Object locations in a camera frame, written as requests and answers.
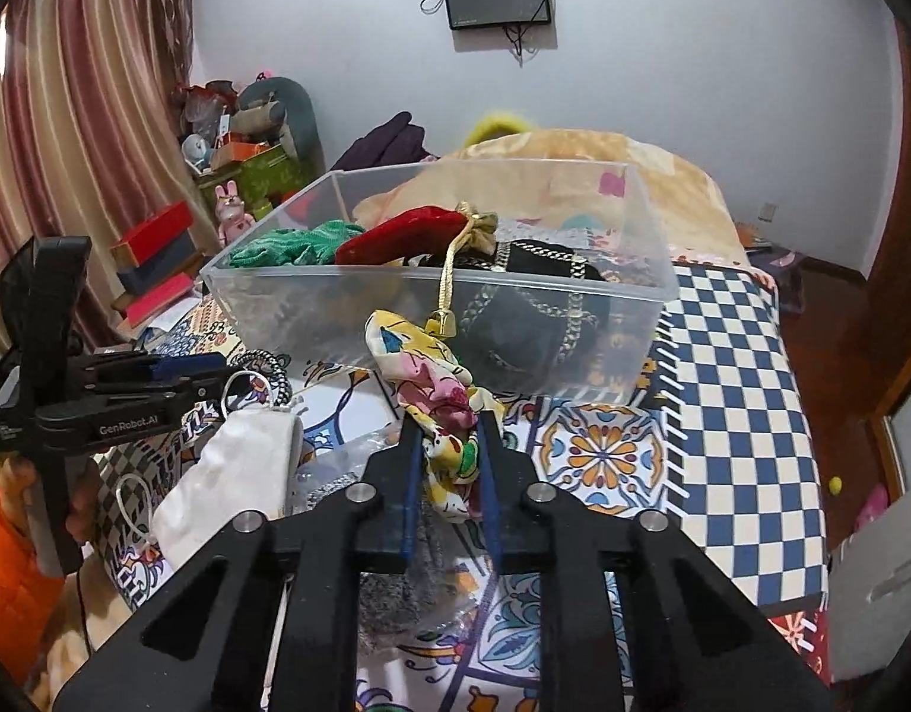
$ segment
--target electrical outlet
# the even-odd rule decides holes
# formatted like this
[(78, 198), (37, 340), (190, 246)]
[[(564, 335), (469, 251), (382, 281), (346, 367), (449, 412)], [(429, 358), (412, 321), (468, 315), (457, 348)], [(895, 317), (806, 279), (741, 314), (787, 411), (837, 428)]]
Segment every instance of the electrical outlet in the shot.
[(771, 222), (775, 218), (775, 209), (778, 208), (777, 203), (765, 203), (762, 204), (762, 211), (758, 212), (758, 218), (760, 222)]

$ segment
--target blue and white checkered fabric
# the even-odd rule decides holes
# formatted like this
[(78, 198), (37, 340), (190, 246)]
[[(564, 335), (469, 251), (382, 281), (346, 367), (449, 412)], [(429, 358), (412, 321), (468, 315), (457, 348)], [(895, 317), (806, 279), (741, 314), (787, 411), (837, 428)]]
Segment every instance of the blue and white checkered fabric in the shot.
[(745, 271), (676, 265), (683, 530), (770, 615), (827, 585), (808, 421), (775, 296)]

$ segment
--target black handbag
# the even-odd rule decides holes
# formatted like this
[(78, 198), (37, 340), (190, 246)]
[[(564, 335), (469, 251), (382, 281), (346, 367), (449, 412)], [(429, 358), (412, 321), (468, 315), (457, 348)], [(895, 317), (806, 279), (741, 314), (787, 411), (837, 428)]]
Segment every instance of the black handbag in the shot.
[[(441, 268), (435, 255), (421, 265)], [(602, 281), (585, 257), (560, 244), (499, 242), (494, 254), (468, 249), (454, 266), (476, 271), (534, 273)], [(610, 315), (610, 298), (539, 288), (484, 285), (452, 287), (458, 330), (447, 340), (476, 382), (492, 389), (537, 391), (550, 372), (581, 377), (589, 371), (599, 331)]]

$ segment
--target patterned bedspread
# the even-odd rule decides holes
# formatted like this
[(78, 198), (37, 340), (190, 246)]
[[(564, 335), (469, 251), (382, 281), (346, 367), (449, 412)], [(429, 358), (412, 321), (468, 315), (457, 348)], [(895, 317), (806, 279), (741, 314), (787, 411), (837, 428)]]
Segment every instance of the patterned bedspread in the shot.
[[(510, 444), (539, 476), (604, 513), (672, 513), (710, 558), (770, 616), (792, 647), (821, 667), (819, 613), (827, 575), (824, 518), (808, 425), (778, 330), (777, 302), (745, 271), (679, 265), (681, 296), (661, 318), (628, 406), (503, 396)], [(156, 348), (170, 355), (243, 351), (233, 326), (206, 300)], [(291, 364), (308, 450), (327, 450), (397, 417), (376, 375), (327, 363)], [(194, 415), (188, 426), (195, 427)], [(164, 494), (191, 455), (180, 434), (123, 448), (107, 464), (100, 543), (133, 608), (169, 577), (154, 546), (129, 537), (112, 497), (125, 470)], [(141, 494), (126, 509), (145, 514)], [(456, 532), (477, 606), (458, 625), (361, 659), (357, 709), (533, 712), (539, 677), (539, 579), (490, 574), (480, 529)], [(631, 692), (613, 576), (608, 581), (620, 671)]]

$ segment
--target pink striped curtain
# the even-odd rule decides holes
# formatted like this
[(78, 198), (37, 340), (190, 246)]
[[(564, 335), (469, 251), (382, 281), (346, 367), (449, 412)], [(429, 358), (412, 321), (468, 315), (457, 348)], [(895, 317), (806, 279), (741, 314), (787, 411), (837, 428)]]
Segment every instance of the pink striped curtain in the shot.
[[(196, 215), (198, 246), (216, 247), (167, 102), (186, 80), (190, 13), (189, 0), (8, 5), (0, 270), (31, 234), (90, 236), (93, 256), (75, 327), (93, 346), (115, 340), (109, 304), (121, 287), (109, 248), (126, 230), (185, 199)], [(4, 342), (0, 325), (0, 353)]]

